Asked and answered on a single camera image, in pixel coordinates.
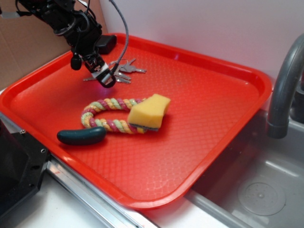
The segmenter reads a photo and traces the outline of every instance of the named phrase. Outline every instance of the sink basin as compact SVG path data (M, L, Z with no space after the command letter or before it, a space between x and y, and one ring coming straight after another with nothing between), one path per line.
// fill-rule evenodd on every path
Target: sink basin
M187 197L201 207L214 205L213 214L232 227L302 228L304 125L290 120L288 135L278 140L266 136L265 121L260 110Z

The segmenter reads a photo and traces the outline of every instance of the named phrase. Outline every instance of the faucet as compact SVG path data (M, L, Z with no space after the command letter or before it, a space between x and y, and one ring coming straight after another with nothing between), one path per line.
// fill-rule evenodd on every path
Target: faucet
M281 139L287 135L289 116L304 123L304 34L290 47L273 89L266 133Z

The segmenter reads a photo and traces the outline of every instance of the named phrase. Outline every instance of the colorful rope ring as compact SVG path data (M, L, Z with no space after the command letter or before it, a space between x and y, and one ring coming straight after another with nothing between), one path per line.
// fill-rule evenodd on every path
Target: colorful rope ring
M120 99L106 98L104 100L98 100L92 102L84 108L81 114L81 123L85 128L92 128L102 126L107 132L121 132L121 133L145 133L146 129L140 127L134 127L128 124L125 120L106 120L95 119L94 115L101 111L106 110L126 110L130 111L134 105L142 102L145 99Z

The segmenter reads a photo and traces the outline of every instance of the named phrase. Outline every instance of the black cable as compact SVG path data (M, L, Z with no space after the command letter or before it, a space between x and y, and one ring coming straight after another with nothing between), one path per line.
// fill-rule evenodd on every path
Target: black cable
M75 48L74 48L74 54L78 53L78 43L79 43L79 40L80 40L80 36L81 36L81 33L78 34L78 37L77 37L77 42L75 44Z
M16 6L16 9L17 9L17 13L20 15L20 16L31 16L33 14L33 12L23 12L19 9L19 6L18 6L18 0L15 0L15 6Z
M89 18L87 17L87 15L81 11L74 11L74 14L83 16L85 18L85 22L86 22L86 28L84 30L81 30L80 28L78 28L77 32L79 32L79 33L87 32L90 28L90 21L89 21Z
M87 7L86 7L86 11L85 11L85 14L86 14L86 15L87 15L89 9L90 9L90 0L89 0L88 3L87 3Z
M94 12L91 10L91 8L89 8L89 12L90 12L90 14L93 16L93 18L96 20L96 15L95 15Z

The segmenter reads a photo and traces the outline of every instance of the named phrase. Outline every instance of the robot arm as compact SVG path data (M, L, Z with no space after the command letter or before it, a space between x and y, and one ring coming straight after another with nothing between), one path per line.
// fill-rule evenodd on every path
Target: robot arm
M101 38L102 26L96 22L89 6L83 12L74 10L75 0L16 0L17 9L18 2L28 10L28 15L36 16L51 26L57 36L65 37L73 52L72 69L79 70L83 60L103 87L115 84L114 73L99 55L96 44Z

